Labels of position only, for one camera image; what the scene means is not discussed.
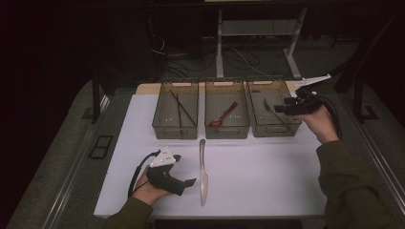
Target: person's hand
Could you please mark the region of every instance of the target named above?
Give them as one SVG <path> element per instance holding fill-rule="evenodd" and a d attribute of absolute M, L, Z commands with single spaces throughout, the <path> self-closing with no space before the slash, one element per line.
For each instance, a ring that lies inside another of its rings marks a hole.
<path fill-rule="evenodd" d="M 339 140 L 330 113 L 325 106 L 320 107 L 312 114 L 294 115 L 293 118 L 305 121 L 322 144 Z"/>
<path fill-rule="evenodd" d="M 132 194 L 133 198 L 137 198 L 149 205 L 155 204 L 160 198 L 169 196 L 171 193 L 162 189 L 155 188 L 149 181 L 146 176 L 149 166 L 145 168 L 142 175 L 137 181 L 135 186 L 135 192 Z"/>

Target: knife blade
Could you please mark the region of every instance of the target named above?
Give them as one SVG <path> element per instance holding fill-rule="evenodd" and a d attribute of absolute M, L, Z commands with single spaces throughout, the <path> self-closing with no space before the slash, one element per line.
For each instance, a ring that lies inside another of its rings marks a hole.
<path fill-rule="evenodd" d="M 205 148 L 205 139 L 200 141 L 200 165 L 201 165 L 201 192 L 202 192 L 202 206 L 205 205 L 206 195 L 208 193 L 208 174 L 205 172 L 203 154 Z"/>

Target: sleeve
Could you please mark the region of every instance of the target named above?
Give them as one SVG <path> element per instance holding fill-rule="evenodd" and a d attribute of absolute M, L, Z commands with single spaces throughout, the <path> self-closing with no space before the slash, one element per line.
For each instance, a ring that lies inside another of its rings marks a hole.
<path fill-rule="evenodd" d="M 121 210 L 108 217 L 103 229 L 144 229 L 153 208 L 136 198 L 128 198 Z"/>
<path fill-rule="evenodd" d="M 351 156 L 343 142 L 325 143 L 316 152 L 321 164 L 319 184 L 327 196 L 329 229 L 399 228 L 376 192 L 372 170 Z"/>

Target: red spoon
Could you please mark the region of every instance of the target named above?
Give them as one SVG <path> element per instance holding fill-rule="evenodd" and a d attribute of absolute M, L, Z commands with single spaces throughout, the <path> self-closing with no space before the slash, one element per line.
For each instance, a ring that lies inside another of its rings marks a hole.
<path fill-rule="evenodd" d="M 237 102 L 233 102 L 232 105 L 230 105 L 230 107 L 228 108 L 228 110 L 226 110 L 223 115 L 221 115 L 219 118 L 216 118 L 214 120 L 212 120 L 208 126 L 210 127 L 221 127 L 223 126 L 223 120 L 224 118 L 229 115 L 229 113 L 231 113 L 233 111 L 233 109 L 236 108 L 236 106 L 238 106 Z"/>

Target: white table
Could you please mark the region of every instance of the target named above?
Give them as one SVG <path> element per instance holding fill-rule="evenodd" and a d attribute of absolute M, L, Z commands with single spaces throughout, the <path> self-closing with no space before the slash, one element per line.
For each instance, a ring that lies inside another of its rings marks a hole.
<path fill-rule="evenodd" d="M 148 154 L 168 146 L 181 160 L 170 171 L 180 180 L 196 178 L 181 197 L 162 198 L 151 219 L 260 219 L 322 216 L 326 197 L 319 183 L 319 142 L 303 123 L 294 137 L 206 140 L 208 196 L 200 202 L 199 142 L 205 138 L 204 96 L 200 88 L 199 138 L 156 139 L 152 119 L 159 84 L 140 85 L 128 108 L 95 215 L 109 217 L 127 199 L 132 175 Z M 153 160 L 151 157 L 145 165 Z"/>

